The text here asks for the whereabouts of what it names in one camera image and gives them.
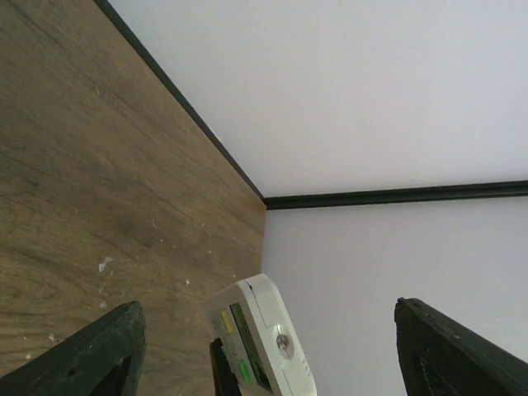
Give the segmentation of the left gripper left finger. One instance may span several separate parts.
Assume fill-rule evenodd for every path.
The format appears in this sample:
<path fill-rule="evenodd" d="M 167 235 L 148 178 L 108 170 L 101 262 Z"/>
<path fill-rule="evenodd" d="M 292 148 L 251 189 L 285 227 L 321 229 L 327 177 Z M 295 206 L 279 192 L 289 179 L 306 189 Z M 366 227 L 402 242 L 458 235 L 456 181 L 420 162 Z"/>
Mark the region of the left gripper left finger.
<path fill-rule="evenodd" d="M 141 304 L 121 304 L 1 378 L 2 395 L 136 395 L 147 348 Z"/>

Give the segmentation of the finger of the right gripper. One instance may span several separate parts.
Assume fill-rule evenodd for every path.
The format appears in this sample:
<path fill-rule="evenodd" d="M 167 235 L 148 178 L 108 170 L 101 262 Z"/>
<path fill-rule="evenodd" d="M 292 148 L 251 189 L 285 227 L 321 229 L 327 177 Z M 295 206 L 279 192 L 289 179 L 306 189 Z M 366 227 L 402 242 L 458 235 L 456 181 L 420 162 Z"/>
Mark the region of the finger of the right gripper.
<path fill-rule="evenodd" d="M 238 380 L 231 371 L 229 361 L 222 349 L 222 342 L 215 338 L 210 343 L 210 359 L 216 396 L 239 396 Z"/>

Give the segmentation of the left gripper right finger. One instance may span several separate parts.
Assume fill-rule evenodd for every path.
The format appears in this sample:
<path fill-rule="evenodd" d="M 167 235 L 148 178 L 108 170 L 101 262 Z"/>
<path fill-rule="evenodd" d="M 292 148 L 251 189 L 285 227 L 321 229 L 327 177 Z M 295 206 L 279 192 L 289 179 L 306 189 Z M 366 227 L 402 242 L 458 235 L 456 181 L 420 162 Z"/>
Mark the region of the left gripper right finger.
<path fill-rule="evenodd" d="M 408 395 L 526 395 L 527 363 L 423 301 L 398 299 L 398 362 Z"/>

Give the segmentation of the white remote control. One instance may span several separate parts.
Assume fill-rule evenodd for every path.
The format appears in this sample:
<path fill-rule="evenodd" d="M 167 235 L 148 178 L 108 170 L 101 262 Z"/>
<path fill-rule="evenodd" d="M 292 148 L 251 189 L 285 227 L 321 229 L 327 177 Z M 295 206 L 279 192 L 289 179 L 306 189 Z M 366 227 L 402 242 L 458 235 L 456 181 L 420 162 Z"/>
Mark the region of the white remote control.
<path fill-rule="evenodd" d="M 238 280 L 202 308 L 219 338 L 239 395 L 315 395 L 317 386 L 293 323 L 271 279 Z"/>

